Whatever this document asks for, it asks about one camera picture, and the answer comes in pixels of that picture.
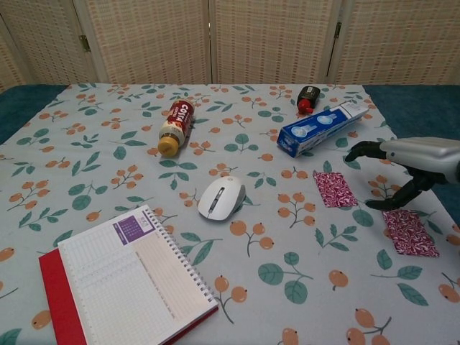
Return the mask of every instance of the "wicker screen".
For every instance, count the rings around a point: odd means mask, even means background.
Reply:
[[[459,33],[460,1],[356,0],[336,81],[447,83]]]
[[[0,13],[37,82],[95,81],[71,0],[0,1]]]
[[[86,0],[112,83],[208,83],[206,0]]]
[[[6,40],[0,34],[0,92],[25,82]]]
[[[334,0],[211,0],[213,79],[218,83],[315,83]]]

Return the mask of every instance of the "table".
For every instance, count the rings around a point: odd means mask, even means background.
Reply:
[[[59,94],[0,146],[0,344],[55,342],[38,257],[142,203],[222,302],[180,344],[370,344],[380,334],[391,344],[455,344],[459,228],[424,193],[406,208],[441,256],[396,253],[382,214],[363,202],[394,193],[405,169],[343,161],[360,140],[395,137],[361,86],[318,86],[316,111],[353,100],[368,114],[302,157],[282,152],[276,136],[296,120],[301,87],[78,84]],[[180,154],[161,158],[157,131],[179,97],[193,101],[196,122]],[[344,174],[359,205],[326,208],[313,171]],[[228,221],[209,223],[196,204],[226,174],[245,182],[247,199]]]

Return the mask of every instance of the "red notebook cover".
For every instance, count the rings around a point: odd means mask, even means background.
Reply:
[[[73,302],[72,291],[65,275],[59,249],[54,249],[41,256],[39,262],[57,343],[86,345],[85,335],[78,317],[77,307]],[[216,306],[190,324],[189,327],[173,336],[165,344],[174,343],[217,310],[218,307]]]

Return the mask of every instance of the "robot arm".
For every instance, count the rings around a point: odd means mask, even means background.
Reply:
[[[413,137],[389,142],[359,142],[345,157],[351,162],[358,157],[387,159],[407,168],[413,179],[393,197],[367,201],[370,208],[389,211],[430,190],[435,183],[460,183],[460,141],[433,137]]]

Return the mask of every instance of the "red label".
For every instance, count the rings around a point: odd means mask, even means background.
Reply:
[[[194,109],[191,103],[179,99],[172,104],[166,121],[169,124],[175,124],[177,127],[181,128],[186,136],[190,129],[190,123],[192,122],[193,111]]]

